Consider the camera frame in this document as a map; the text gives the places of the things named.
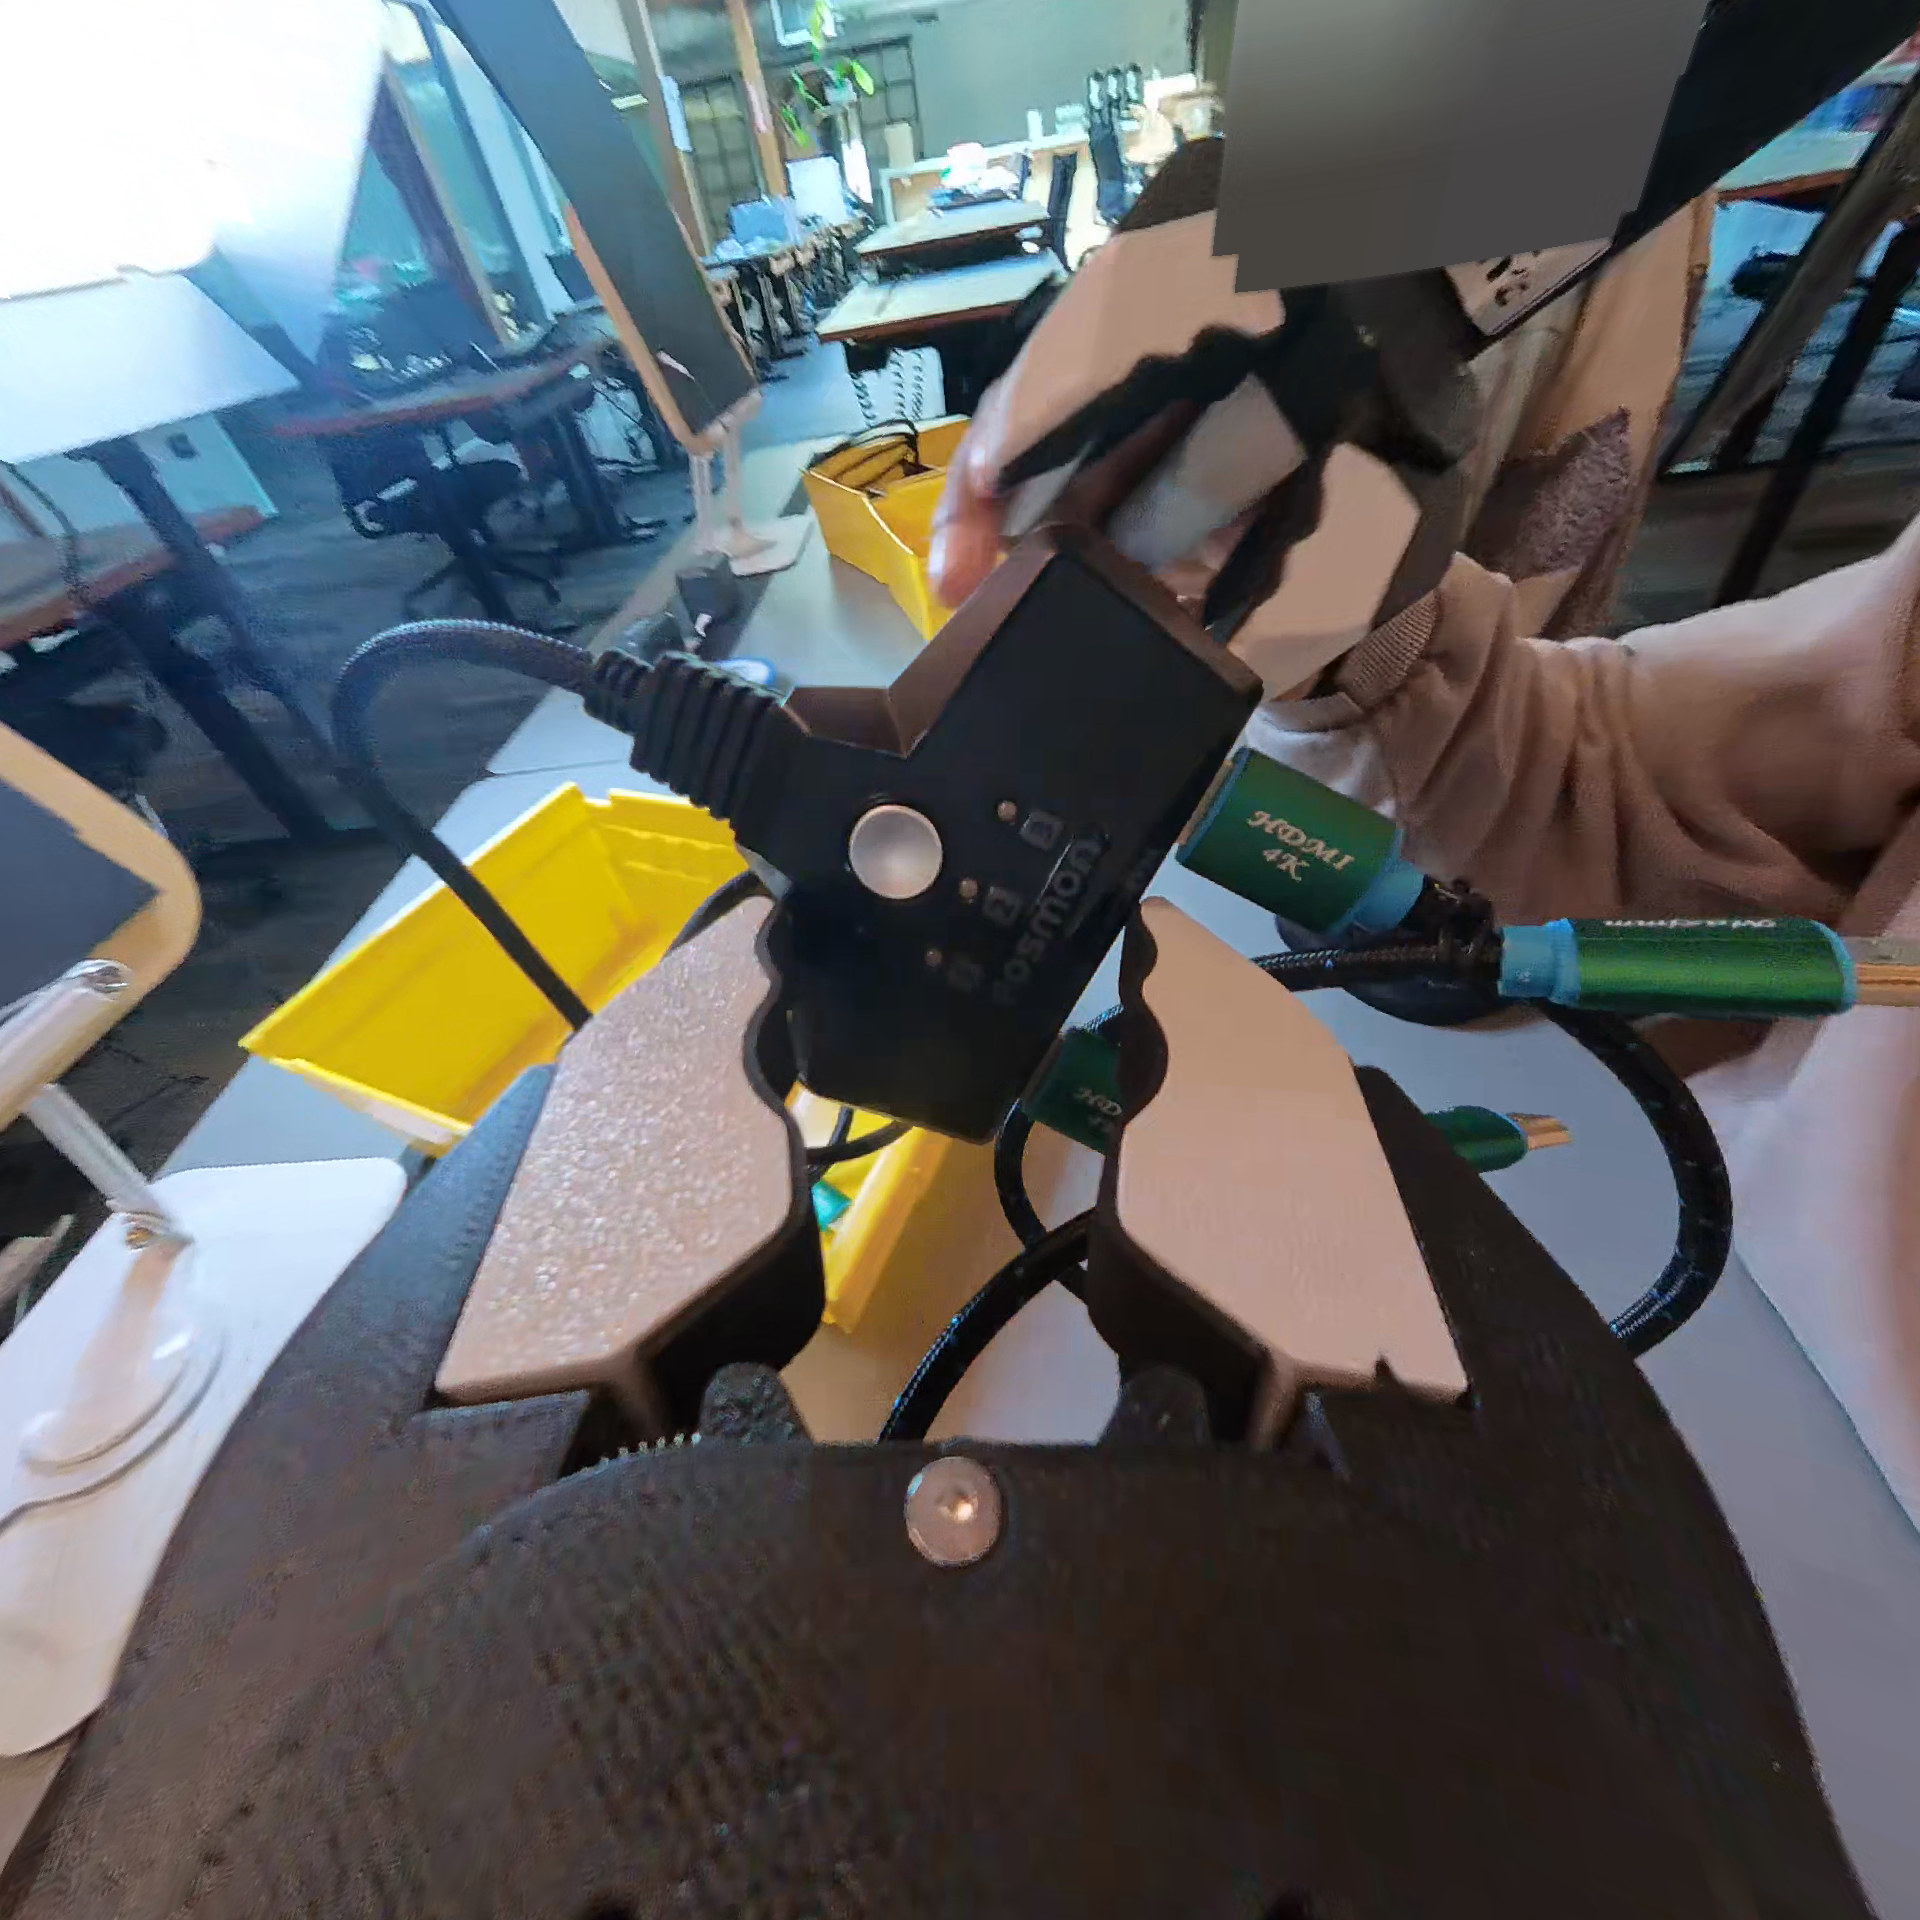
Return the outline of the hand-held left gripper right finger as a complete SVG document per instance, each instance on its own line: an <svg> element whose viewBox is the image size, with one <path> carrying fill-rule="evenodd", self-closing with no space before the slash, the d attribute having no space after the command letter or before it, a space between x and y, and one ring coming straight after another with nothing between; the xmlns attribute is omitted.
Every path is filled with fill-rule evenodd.
<svg viewBox="0 0 1920 1920"><path fill-rule="evenodd" d="M1312 1391L1465 1398L1465 1365L1332 1027L1171 902L1117 966L1117 1134L1086 1311L1137 1380L1272 1448Z"/></svg>

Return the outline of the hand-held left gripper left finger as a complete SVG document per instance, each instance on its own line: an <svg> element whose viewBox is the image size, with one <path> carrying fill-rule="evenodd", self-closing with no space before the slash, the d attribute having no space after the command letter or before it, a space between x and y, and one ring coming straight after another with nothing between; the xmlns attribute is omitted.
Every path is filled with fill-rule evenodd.
<svg viewBox="0 0 1920 1920"><path fill-rule="evenodd" d="M724 1365L786 1371L820 1334L769 916L732 902L560 1052L435 1365L449 1405L588 1391L695 1427Z"/></svg>

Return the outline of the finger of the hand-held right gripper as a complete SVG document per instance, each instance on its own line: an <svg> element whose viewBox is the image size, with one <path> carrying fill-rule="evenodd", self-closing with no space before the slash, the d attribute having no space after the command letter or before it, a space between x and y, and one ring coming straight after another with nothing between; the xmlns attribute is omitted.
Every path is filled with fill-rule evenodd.
<svg viewBox="0 0 1920 1920"><path fill-rule="evenodd" d="M1332 441L1260 505L1219 526L1198 554L1202 629L1260 678L1264 698L1303 698L1368 640L1403 566L1426 575L1426 501L1412 475Z"/></svg>
<svg viewBox="0 0 1920 1920"><path fill-rule="evenodd" d="M1137 228L1094 249L977 403L975 496L1080 466L1137 428L1224 398L1286 325L1281 291L1246 291L1235 271L1214 228Z"/></svg>

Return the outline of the large yellow plastic bin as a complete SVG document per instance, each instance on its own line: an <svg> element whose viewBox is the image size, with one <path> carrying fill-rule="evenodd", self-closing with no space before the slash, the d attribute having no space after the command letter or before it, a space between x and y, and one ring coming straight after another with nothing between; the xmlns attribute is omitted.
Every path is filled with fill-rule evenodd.
<svg viewBox="0 0 1920 1920"><path fill-rule="evenodd" d="M466 869L581 994L588 1008L647 974L680 927L748 857L711 814L684 796L588 796L548 788L515 823L466 854ZM492 947L492 937L431 886L281 1008L240 1032L250 1058L293 1071L341 1105L386 1120L427 1159L440 1159L504 1097L548 1067L568 1019ZM820 1178L837 1209L822 1221L822 1316L844 1334L881 1328L934 1256L1014 1256L994 1200L986 1140L907 1134L876 1159Z"/></svg>

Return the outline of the black HDMI switch box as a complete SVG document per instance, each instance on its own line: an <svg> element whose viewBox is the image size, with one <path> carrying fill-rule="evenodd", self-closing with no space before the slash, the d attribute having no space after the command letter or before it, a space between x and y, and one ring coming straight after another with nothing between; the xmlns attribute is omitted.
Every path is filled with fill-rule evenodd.
<svg viewBox="0 0 1920 1920"><path fill-rule="evenodd" d="M894 686L772 696L605 649L591 718L769 876L813 1097L994 1137L1230 754L1260 678L1137 562L1038 532Z"/></svg>

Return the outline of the person's right hand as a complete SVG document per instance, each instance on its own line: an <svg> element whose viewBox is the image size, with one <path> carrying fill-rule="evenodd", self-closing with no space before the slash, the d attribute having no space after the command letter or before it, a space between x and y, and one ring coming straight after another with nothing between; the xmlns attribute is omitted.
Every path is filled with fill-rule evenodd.
<svg viewBox="0 0 1920 1920"><path fill-rule="evenodd" d="M1010 512L1036 479L1004 479L1010 439L996 414L977 408L959 439L944 479L944 501L928 537L928 589L944 608L960 608L996 566Z"/></svg>

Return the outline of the person's torso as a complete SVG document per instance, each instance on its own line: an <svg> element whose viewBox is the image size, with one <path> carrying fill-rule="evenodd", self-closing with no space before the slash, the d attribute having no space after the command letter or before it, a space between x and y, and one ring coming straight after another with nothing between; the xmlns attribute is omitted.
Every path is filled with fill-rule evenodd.
<svg viewBox="0 0 1920 1920"><path fill-rule="evenodd" d="M1539 316L1553 354L1526 363L1526 414L1502 393L1502 466L1464 554L1520 589L1526 640L1573 640L1573 603L1638 532L1699 308L1699 228L1672 214ZM1731 1134L1742 1260L1914 1519L1914 1014L1765 1025L1708 1047L1699 1092Z"/></svg>

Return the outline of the small yellow plastic bin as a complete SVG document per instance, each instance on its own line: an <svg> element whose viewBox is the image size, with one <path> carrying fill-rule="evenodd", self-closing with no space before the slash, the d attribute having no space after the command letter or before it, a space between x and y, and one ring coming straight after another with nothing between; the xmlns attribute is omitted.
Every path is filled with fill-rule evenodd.
<svg viewBox="0 0 1920 1920"><path fill-rule="evenodd" d="M829 554L881 582L923 640L946 620L928 554L960 439L966 417L894 417L829 441L803 466Z"/></svg>

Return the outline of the green potted plant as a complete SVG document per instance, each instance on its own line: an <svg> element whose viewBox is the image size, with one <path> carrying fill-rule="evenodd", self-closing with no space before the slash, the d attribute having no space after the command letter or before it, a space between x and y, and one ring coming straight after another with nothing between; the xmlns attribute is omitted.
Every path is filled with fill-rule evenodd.
<svg viewBox="0 0 1920 1920"><path fill-rule="evenodd" d="M793 152L844 152L867 146L860 106L876 100L876 70L837 51L837 13L829 0L793 5L798 60L781 75L781 131Z"/></svg>

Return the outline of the pale board stand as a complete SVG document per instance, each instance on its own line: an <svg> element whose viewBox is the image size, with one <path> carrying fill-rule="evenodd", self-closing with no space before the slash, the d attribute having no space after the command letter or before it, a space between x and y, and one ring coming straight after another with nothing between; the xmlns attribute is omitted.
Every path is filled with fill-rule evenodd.
<svg viewBox="0 0 1920 1920"><path fill-rule="evenodd" d="M720 554L743 582L777 575L803 562L813 537L813 508L748 521L743 496L743 428L748 403L720 414L684 454L688 454L688 501L695 501L695 552Z"/></svg>

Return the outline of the black flag panel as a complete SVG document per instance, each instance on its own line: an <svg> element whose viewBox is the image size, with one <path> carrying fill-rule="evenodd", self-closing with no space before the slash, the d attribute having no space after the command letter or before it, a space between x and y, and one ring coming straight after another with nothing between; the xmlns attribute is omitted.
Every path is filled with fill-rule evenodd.
<svg viewBox="0 0 1920 1920"><path fill-rule="evenodd" d="M1903 35L1914 0L1708 0L1666 100L1648 180L1613 254L1643 244Z"/></svg>

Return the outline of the metal board stand white base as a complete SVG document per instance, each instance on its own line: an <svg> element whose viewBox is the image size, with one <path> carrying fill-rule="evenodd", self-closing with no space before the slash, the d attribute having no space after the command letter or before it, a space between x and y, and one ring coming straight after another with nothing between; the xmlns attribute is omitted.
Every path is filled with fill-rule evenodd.
<svg viewBox="0 0 1920 1920"><path fill-rule="evenodd" d="M4 1339L4 1761L105 1711L235 1411L406 1190L390 1159L142 1178L54 1080L128 990L128 966L91 955L4 1019L4 1118L25 1118L106 1204Z"/></svg>

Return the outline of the black board with wooden rim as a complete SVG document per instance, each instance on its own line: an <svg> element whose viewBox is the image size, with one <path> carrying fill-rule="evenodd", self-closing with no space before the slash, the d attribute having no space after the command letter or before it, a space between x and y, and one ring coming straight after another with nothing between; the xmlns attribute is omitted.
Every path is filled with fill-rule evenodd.
<svg viewBox="0 0 1920 1920"><path fill-rule="evenodd" d="M737 454L762 398L753 354L560 11L449 0L435 13L554 175L577 255L663 428L695 460Z"/></svg>
<svg viewBox="0 0 1920 1920"><path fill-rule="evenodd" d="M194 947L201 886L128 802L0 731L0 1120L106 1038Z"/></svg>

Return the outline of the black office chair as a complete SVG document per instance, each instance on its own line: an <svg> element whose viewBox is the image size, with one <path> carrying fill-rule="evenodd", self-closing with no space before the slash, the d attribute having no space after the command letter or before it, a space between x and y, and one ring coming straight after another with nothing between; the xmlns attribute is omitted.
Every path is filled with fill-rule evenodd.
<svg viewBox="0 0 1920 1920"><path fill-rule="evenodd" d="M535 589L560 608L560 552L515 545L492 532L492 508L524 496L515 460L463 461L431 449L431 431L372 428L322 431L321 460L341 508L358 541L431 541L440 562L403 594L403 614L422 619L463 598L485 619L515 620L510 582Z"/></svg>

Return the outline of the wooden office desk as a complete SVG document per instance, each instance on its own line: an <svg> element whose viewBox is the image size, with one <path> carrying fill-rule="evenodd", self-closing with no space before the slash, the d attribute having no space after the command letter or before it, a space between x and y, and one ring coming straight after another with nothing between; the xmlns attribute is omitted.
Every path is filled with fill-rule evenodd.
<svg viewBox="0 0 1920 1920"><path fill-rule="evenodd" d="M138 526L4 545L0 714L32 746L134 810L171 746L156 714L156 696L162 688L134 655L134 634L185 640L217 665L226 696L248 686L226 657L226 634L209 619L185 620L171 589L171 554Z"/></svg>
<svg viewBox="0 0 1920 1920"><path fill-rule="evenodd" d="M581 439L581 417L603 398L605 362L605 340L581 340L572 351L524 354L492 372L435 372L395 398L293 414L271 421L271 431L312 449L322 431L410 428L431 431L431 449L449 449L463 461L497 454L524 466L524 489L560 484L577 512L577 541L560 552L628 545L657 537L657 521L622 512Z"/></svg>

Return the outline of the black light stand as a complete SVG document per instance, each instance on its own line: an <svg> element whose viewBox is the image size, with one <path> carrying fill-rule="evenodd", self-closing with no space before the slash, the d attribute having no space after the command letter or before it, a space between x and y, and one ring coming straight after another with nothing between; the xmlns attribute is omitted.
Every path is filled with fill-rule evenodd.
<svg viewBox="0 0 1920 1920"><path fill-rule="evenodd" d="M134 439L83 441L70 454L91 461L151 526L158 552L171 554L171 594L185 620L217 620L226 634L226 657L240 670L250 688L260 688L297 741L331 773L331 741L312 728L293 678L271 665L269 644L250 629L248 598L233 582L226 562L208 545L201 526L175 505L158 484L158 466ZM209 753L233 767L233 777L269 810L281 838L321 848L341 826L312 802L312 792L271 754L260 731L233 705L226 678L208 665L185 640L134 634L134 655L156 673L156 686L185 708L185 718L209 741Z"/></svg>

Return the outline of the white softbox light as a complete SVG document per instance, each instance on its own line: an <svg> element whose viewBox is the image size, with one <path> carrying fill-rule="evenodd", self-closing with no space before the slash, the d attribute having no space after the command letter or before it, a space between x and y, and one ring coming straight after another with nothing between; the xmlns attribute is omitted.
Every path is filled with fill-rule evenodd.
<svg viewBox="0 0 1920 1920"><path fill-rule="evenodd" d="M4 461L297 384L383 35L372 0L0 5Z"/></svg>

